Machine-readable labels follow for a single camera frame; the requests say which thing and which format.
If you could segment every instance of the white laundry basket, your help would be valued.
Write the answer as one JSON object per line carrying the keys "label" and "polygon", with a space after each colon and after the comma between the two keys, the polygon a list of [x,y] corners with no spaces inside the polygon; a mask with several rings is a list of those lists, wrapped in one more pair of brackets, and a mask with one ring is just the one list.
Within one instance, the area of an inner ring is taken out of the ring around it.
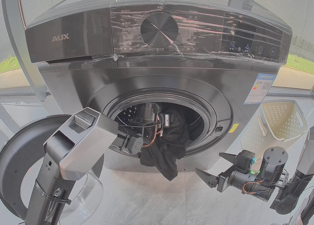
{"label": "white laundry basket", "polygon": [[266,149],[275,146],[288,149],[308,130],[306,118],[295,100],[266,100],[244,130],[242,149],[255,153],[258,160],[252,169],[258,170]]}

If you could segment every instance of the washing machine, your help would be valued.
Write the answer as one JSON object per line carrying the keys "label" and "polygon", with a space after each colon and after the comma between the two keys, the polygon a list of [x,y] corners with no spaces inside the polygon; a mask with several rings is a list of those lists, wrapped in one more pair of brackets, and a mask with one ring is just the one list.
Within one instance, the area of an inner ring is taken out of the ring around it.
{"label": "washing machine", "polygon": [[[178,171],[210,169],[285,64],[291,28],[252,0],[64,0],[25,31],[64,114],[126,123],[144,103],[180,105],[193,140]],[[111,146],[107,169],[158,172]]]}

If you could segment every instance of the energy label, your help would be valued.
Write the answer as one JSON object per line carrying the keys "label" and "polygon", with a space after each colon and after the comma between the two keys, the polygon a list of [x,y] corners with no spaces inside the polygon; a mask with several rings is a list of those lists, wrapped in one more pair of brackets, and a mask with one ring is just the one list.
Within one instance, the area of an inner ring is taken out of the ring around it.
{"label": "energy label", "polygon": [[259,73],[244,105],[260,104],[268,93],[277,75]]}

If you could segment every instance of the control panel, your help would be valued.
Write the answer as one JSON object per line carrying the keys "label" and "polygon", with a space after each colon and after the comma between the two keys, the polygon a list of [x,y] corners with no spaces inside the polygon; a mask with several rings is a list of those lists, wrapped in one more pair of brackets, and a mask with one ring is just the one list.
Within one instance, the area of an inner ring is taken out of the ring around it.
{"label": "control panel", "polygon": [[283,31],[216,8],[134,5],[111,8],[116,54],[220,54],[280,62]]}

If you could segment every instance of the grass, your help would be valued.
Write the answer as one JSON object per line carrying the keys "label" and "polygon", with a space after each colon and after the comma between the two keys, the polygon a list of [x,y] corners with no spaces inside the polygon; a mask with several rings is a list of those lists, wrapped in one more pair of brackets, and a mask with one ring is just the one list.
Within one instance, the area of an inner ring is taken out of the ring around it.
{"label": "grass", "polygon": [[8,58],[0,62],[0,73],[8,70],[18,69],[20,67],[21,66],[18,63],[17,58],[9,55]]}
{"label": "grass", "polygon": [[289,55],[286,66],[301,70],[310,74],[314,74],[314,63],[296,55]]}

